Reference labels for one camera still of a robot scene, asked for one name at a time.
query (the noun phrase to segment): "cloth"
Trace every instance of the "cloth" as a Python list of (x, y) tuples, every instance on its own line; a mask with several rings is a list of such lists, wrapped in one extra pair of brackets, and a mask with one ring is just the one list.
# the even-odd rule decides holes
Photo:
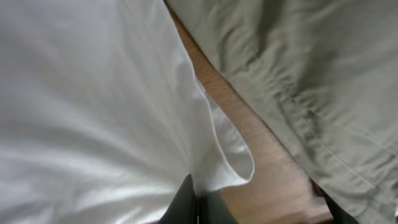
[(161, 0), (0, 1), (0, 223), (150, 223), (248, 182)]
[(167, 0), (213, 66), (360, 223), (398, 204), (398, 2)]

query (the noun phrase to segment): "wood grain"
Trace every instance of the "wood grain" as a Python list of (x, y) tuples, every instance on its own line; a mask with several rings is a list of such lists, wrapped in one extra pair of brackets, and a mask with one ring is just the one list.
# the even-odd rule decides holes
[(177, 17), (172, 14), (195, 73), (247, 142), (256, 170), (252, 181), (221, 190), (240, 223), (298, 224), (331, 220), (304, 171), (292, 160), (267, 126), (211, 66)]

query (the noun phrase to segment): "black object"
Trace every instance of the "black object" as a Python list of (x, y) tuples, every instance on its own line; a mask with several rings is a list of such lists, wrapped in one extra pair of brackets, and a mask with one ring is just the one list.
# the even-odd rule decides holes
[(192, 176), (183, 181), (170, 207), (158, 224), (238, 224), (219, 192), (197, 197)]

